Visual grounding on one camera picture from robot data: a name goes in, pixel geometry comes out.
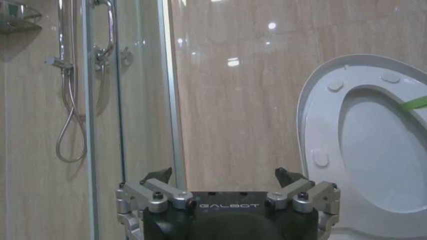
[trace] toilet lid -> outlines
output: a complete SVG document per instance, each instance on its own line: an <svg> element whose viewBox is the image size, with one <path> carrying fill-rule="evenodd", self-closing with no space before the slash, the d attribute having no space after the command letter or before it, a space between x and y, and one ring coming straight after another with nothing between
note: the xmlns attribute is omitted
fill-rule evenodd
<svg viewBox="0 0 427 240"><path fill-rule="evenodd" d="M402 109L426 95L427 74L377 55L332 60L306 82L302 164L341 188L340 239L427 239L427 108Z"/></svg>

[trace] grab bar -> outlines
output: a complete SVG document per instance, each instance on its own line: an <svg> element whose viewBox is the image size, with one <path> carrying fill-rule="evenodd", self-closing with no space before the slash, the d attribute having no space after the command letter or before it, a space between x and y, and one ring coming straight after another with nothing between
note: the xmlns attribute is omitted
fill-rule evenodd
<svg viewBox="0 0 427 240"><path fill-rule="evenodd" d="M107 5L109 12L109 46L97 55L98 61L105 62L113 55L117 46L117 8L111 0L99 0L97 4Z"/></svg>

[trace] bolt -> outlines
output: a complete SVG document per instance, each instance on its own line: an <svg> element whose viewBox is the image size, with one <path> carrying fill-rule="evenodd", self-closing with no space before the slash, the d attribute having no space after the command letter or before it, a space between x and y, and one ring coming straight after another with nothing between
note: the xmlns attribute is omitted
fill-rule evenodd
<svg viewBox="0 0 427 240"><path fill-rule="evenodd" d="M284 194L281 192L274 192L273 195L277 197L277 198L281 198L284 196Z"/></svg>
<svg viewBox="0 0 427 240"><path fill-rule="evenodd" d="M154 194L153 194L153 199L155 200L162 200L163 199L163 193L157 191Z"/></svg>
<svg viewBox="0 0 427 240"><path fill-rule="evenodd" d="M300 199L304 199L304 200L309 200L309 193L306 191L302 191L300 194L298 194L298 198Z"/></svg>
<svg viewBox="0 0 427 240"><path fill-rule="evenodd" d="M181 198L185 198L185 197L187 196L187 194L189 194L189 192L183 191L182 193L178 194L178 196L179 196Z"/></svg>

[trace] metal bracket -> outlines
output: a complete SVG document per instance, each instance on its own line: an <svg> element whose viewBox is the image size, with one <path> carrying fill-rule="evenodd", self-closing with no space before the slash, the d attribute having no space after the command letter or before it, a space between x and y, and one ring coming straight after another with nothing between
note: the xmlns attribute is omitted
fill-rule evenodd
<svg viewBox="0 0 427 240"><path fill-rule="evenodd" d="M294 195L300 192L308 191L313 187L313 183L308 179L300 179L297 182L288 185L278 192L267 193L267 206L273 210L286 209L289 206L289 202L293 199Z"/></svg>
<svg viewBox="0 0 427 240"><path fill-rule="evenodd" d="M146 181L145 187L157 192L165 193L177 209L186 210L189 207L193 207L194 194L191 192L170 186L155 178L151 178Z"/></svg>
<svg viewBox="0 0 427 240"><path fill-rule="evenodd" d="M321 211L318 239L329 239L333 226L341 219L341 189L337 184L325 181L308 192L301 192L293 198L293 206L300 213L312 213L314 208Z"/></svg>
<svg viewBox="0 0 427 240"><path fill-rule="evenodd" d="M155 178L141 183L125 183L117 191L118 221L125 225L126 236L130 240L143 240L145 232L141 227L143 210L163 213L170 203L178 209L193 210L197 207L194 194L183 191Z"/></svg>

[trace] green tape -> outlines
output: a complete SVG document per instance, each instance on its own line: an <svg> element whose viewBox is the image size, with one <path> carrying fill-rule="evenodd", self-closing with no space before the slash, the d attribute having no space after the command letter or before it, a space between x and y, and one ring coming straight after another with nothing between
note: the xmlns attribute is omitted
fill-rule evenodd
<svg viewBox="0 0 427 240"><path fill-rule="evenodd" d="M427 108L427 96L422 96L420 98L416 98L412 101L408 101L406 103L402 104L402 108L408 112L414 109Z"/></svg>

